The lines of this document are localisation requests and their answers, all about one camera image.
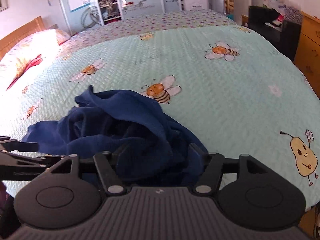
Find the wooden dresser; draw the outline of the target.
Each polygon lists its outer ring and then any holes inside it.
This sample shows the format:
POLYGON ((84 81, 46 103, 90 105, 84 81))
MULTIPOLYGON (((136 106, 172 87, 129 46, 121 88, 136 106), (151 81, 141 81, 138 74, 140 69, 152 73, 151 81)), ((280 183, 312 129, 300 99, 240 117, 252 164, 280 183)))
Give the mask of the wooden dresser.
POLYGON ((320 71, 320 23, 315 16, 302 12, 302 26, 294 64, 304 74, 311 88, 319 98, 320 71))

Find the blue knit sweater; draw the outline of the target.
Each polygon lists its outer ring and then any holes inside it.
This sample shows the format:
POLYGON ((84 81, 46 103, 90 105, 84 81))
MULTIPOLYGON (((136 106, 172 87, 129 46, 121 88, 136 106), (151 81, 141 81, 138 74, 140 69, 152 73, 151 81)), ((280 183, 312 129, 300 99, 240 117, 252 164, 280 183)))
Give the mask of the blue knit sweater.
POLYGON ((29 126, 23 140, 52 155, 115 153, 124 181, 190 185, 202 174, 207 149, 157 101, 131 90, 95 93, 88 87, 75 102, 62 119, 29 126))

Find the floral pillow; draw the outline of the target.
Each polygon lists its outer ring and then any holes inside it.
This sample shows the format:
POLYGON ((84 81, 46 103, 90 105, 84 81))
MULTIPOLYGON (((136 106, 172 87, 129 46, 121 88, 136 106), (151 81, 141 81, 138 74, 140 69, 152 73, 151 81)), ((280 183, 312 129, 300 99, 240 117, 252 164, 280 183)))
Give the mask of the floral pillow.
POLYGON ((31 34, 14 45, 1 59, 1 91, 8 90, 29 65, 38 65, 46 57, 55 56, 60 45, 70 38, 63 30, 48 29, 31 34))

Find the mint quilted bee bedspread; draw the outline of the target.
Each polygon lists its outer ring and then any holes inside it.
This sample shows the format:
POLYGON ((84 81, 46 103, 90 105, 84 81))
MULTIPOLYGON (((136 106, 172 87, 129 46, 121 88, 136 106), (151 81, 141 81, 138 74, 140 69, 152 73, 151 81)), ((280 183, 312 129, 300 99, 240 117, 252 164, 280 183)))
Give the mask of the mint quilted bee bedspread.
POLYGON ((88 86, 143 92, 169 77, 163 111, 210 152, 248 153, 319 202, 319 98, 300 69, 255 31, 211 10, 118 21, 78 33, 1 91, 1 134, 59 120, 88 86))

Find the wooden headboard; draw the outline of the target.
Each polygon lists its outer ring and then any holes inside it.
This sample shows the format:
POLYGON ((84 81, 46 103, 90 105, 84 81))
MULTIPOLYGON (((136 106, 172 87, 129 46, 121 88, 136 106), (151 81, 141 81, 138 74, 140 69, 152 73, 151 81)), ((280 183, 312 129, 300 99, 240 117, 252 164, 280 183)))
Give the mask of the wooden headboard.
POLYGON ((3 59, 5 54, 9 52, 18 42, 39 31, 46 30, 41 16, 26 23, 16 29, 0 41, 0 59, 3 59))

